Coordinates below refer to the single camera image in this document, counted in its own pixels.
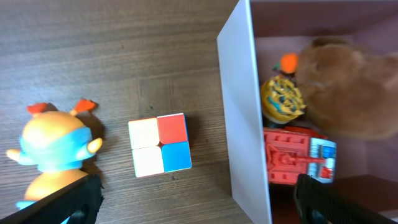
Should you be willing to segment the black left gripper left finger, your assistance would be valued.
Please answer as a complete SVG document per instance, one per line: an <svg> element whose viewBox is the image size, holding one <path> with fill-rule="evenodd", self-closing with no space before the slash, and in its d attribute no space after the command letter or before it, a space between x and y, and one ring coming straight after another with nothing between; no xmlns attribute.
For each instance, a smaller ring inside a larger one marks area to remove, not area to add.
<svg viewBox="0 0 398 224"><path fill-rule="evenodd" d="M83 177L53 194L1 219L2 224L94 224L104 200L101 179Z"/></svg>

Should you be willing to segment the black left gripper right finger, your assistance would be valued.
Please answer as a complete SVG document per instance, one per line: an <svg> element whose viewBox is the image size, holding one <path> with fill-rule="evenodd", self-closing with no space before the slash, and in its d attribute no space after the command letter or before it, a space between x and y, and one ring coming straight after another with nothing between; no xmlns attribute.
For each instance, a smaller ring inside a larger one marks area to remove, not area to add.
<svg viewBox="0 0 398 224"><path fill-rule="evenodd" d="M294 187L294 201L301 224L394 224L330 190L325 184L300 174Z"/></svg>

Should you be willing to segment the red toy truck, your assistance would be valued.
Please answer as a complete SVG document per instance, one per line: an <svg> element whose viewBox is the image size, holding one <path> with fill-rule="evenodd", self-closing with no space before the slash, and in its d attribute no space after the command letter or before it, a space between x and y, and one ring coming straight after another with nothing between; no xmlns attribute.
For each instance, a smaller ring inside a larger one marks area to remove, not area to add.
<svg viewBox="0 0 398 224"><path fill-rule="evenodd" d="M294 185L300 174L324 184L335 178L336 143L308 128L264 128L268 181Z"/></svg>

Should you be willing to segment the blue duck toy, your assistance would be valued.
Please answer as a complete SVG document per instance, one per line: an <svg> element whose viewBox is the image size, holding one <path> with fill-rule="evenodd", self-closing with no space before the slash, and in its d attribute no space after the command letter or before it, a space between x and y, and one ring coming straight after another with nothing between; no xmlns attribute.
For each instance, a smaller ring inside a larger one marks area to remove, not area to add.
<svg viewBox="0 0 398 224"><path fill-rule="evenodd" d="M94 139L90 127L77 116L95 106L82 99L69 112L49 111L46 103L27 107L32 117L20 136L21 146L7 150L6 155L20 165L36 166L41 174L16 203L19 210L89 175L81 170L83 161L99 151L103 140Z"/></svg>

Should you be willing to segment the colourful puzzle cube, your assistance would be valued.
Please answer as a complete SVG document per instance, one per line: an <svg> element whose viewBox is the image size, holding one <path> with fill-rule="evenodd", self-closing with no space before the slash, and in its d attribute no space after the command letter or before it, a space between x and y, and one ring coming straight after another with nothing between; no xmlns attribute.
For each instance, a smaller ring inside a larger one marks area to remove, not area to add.
<svg viewBox="0 0 398 224"><path fill-rule="evenodd" d="M192 167L187 122L183 113L130 120L128 131L136 177Z"/></svg>

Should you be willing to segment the yellow round toy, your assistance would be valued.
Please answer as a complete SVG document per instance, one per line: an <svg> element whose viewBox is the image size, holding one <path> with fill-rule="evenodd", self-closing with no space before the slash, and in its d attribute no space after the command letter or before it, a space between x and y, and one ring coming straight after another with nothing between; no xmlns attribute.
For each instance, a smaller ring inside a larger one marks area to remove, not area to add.
<svg viewBox="0 0 398 224"><path fill-rule="evenodd" d="M304 114L300 90L288 78L271 77L260 88L263 115L274 123L286 124Z"/></svg>

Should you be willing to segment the brown plush toy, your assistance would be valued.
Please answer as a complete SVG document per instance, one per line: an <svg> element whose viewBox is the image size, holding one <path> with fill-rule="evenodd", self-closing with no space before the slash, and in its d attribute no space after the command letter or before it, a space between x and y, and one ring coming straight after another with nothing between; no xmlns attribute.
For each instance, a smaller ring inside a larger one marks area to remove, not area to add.
<svg viewBox="0 0 398 224"><path fill-rule="evenodd" d="M397 134L397 52L316 38L300 51L294 78L307 117L324 132L366 140Z"/></svg>

